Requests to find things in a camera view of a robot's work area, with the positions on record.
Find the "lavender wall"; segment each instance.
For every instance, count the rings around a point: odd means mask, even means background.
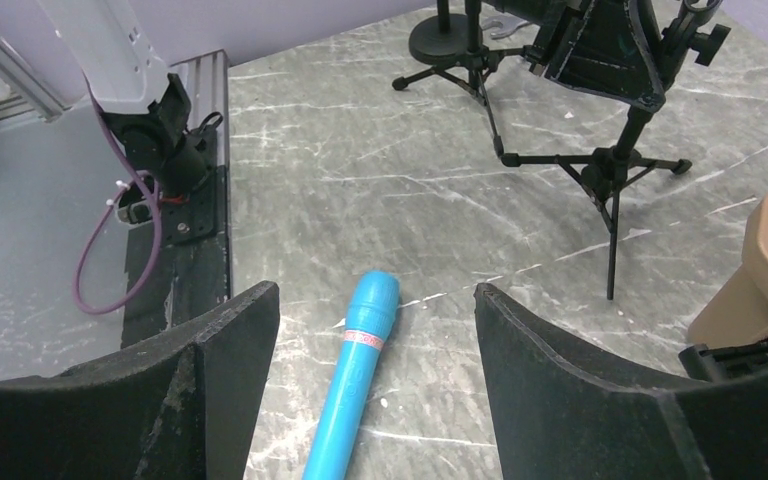
[[[155,48],[169,63],[224,49],[237,64],[434,2],[281,0],[283,14],[278,13],[276,2],[264,0],[131,3]],[[725,0],[723,9],[768,42],[768,0]],[[77,63],[36,0],[0,0],[0,33],[67,101],[83,95]]]

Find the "blue plastic tube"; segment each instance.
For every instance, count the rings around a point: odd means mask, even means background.
[[[398,306],[395,277],[380,271],[364,274],[349,303],[343,348],[303,480],[345,478],[378,355],[393,329]]]

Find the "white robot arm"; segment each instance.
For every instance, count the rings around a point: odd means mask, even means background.
[[[203,140],[187,130],[190,98],[128,0],[37,1],[78,60],[128,163],[150,172],[167,196],[201,188],[210,168]]]
[[[128,0],[38,0],[107,113],[146,114],[169,86]]]

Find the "gray marble surface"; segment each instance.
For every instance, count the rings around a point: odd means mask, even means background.
[[[661,23],[676,4],[657,1]],[[453,7],[460,10],[460,5]],[[506,169],[482,108],[407,52],[420,10],[230,72],[234,282],[281,287],[282,325],[247,478],[300,478],[363,272],[401,280],[350,478],[500,478],[472,293],[491,281],[611,352],[681,374],[688,323],[737,267],[768,192],[768,46],[734,27],[710,68],[688,62],[639,144],[691,158],[624,196],[617,295],[607,233],[557,167]],[[522,30],[493,45],[531,40]],[[610,146],[626,107],[506,60],[489,93],[509,150]]]

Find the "tan plastic object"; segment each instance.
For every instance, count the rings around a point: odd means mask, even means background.
[[[768,195],[749,216],[743,264],[687,330],[693,344],[748,345],[768,337]]]

